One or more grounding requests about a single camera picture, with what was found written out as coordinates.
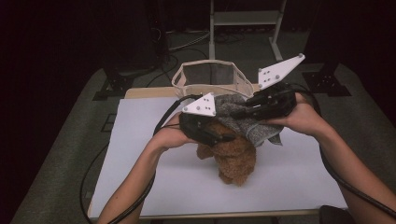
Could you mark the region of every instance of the hand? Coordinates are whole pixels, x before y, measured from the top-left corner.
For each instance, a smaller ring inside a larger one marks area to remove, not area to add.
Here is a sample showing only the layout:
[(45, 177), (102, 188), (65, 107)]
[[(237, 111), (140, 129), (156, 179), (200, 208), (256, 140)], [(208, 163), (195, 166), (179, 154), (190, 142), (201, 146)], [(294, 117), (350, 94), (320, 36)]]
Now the hand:
[(300, 94), (296, 93), (297, 106), (285, 118), (262, 120), (262, 124), (278, 124), (295, 132), (315, 136), (330, 125), (315, 111), (315, 109)]
[(169, 121), (151, 138), (150, 143), (156, 147), (168, 149), (172, 147), (181, 147), (186, 143), (196, 143), (188, 138), (179, 126), (179, 113), (176, 113)]

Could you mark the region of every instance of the metal stand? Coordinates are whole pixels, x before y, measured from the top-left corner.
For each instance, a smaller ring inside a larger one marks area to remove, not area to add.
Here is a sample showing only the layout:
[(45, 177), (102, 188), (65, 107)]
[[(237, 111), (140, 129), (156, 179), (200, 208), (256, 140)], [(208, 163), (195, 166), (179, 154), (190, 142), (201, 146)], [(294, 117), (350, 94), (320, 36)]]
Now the metal stand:
[(350, 96), (347, 87), (334, 76), (338, 62), (327, 62), (318, 72), (303, 73), (306, 84), (313, 93), (327, 93), (329, 96)]
[(282, 23), (287, 0), (282, 0), (280, 10), (270, 11), (236, 11), (236, 12), (215, 12), (214, 0), (210, 1), (210, 41), (209, 59), (216, 58), (215, 52), (215, 26), (220, 25), (264, 25), (274, 24), (274, 36), (269, 38), (271, 48), (278, 62), (283, 61), (279, 48), (277, 47), (277, 37)]
[(93, 101), (105, 101), (107, 97), (122, 97), (125, 95), (125, 91), (114, 91), (111, 90), (111, 85), (108, 80), (105, 81), (101, 90), (97, 91), (93, 96)]

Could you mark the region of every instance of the wooden edge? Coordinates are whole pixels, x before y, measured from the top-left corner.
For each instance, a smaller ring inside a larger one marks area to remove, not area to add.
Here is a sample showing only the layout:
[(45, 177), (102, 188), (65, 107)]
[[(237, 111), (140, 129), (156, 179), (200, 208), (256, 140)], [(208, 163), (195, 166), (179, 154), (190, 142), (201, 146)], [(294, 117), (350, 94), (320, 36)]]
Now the wooden edge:
[[(259, 89), (258, 84), (253, 84), (253, 90)], [(172, 97), (175, 95), (174, 87), (155, 88), (133, 88), (125, 93), (124, 99), (151, 98), (151, 97)]]
[(246, 213), (219, 213), (219, 214), (196, 214), (196, 215), (177, 215), (177, 216), (155, 216), (140, 217), (140, 220), (152, 219), (189, 219), (189, 218), (229, 218), (229, 217), (285, 217), (285, 216), (306, 216), (317, 215), (318, 209), (271, 211), (271, 212), (246, 212)]

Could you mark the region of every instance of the gray carpet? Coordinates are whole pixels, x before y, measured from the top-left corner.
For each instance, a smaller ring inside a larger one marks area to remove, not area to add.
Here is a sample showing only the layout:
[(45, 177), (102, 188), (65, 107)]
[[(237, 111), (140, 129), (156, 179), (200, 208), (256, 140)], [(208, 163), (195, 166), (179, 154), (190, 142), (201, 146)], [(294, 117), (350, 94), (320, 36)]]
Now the gray carpet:
[[(275, 63), (268, 44), (270, 34), (247, 34), (245, 39), (231, 45), (217, 44), (217, 59), (234, 62), (252, 82), (257, 82), (257, 69)], [(280, 51), (285, 59), (294, 57), (304, 49), (308, 33), (282, 32), (278, 39)], [(186, 43), (197, 35), (170, 35), (172, 46)], [(208, 45), (198, 44), (208, 55)], [(195, 50), (173, 53), (178, 58), (178, 66), (168, 74), (172, 76), (184, 62), (204, 59)], [(164, 65), (164, 70), (173, 66), (175, 59)], [(306, 85), (302, 72), (318, 71), (320, 64), (305, 64), (295, 69), (288, 82)], [(139, 77), (134, 88), (145, 87), (162, 71)], [(323, 116), (346, 139), (364, 162), (396, 191), (396, 136), (389, 120), (376, 106), (373, 99), (362, 87), (358, 77), (348, 68), (340, 65), (336, 70), (340, 82), (349, 89), (350, 97), (329, 97), (317, 94)], [(106, 80), (102, 69), (92, 75), (78, 97), (48, 157), (42, 165), (35, 182), (22, 202), (12, 223), (87, 223), (79, 205), (79, 188), (90, 163), (110, 137), (112, 114), (117, 112), (120, 97), (109, 97), (106, 101), (93, 101)], [(170, 86), (166, 76), (159, 77), (154, 86)], [(88, 208), (101, 165), (106, 155), (103, 151), (94, 162), (83, 184), (82, 196), (85, 210)], [(318, 216), (282, 217), (280, 223), (318, 223)], [(165, 223), (214, 223), (213, 220), (167, 220)], [(224, 218), (218, 223), (270, 223), (268, 217)]]

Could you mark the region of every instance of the metal frame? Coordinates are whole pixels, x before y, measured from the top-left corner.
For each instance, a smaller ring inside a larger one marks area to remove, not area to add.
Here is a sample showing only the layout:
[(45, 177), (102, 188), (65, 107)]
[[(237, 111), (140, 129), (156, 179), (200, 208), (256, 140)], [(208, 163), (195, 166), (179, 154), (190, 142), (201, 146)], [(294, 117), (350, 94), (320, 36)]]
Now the metal frame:
[(283, 20), (287, 0), (282, 0), (280, 10), (249, 11), (249, 12), (215, 12), (214, 0), (210, 0), (210, 41), (209, 59), (216, 58), (215, 26), (217, 25), (263, 25), (274, 24), (274, 36), (269, 37), (271, 48), (278, 62), (283, 61), (277, 46), (280, 25)]

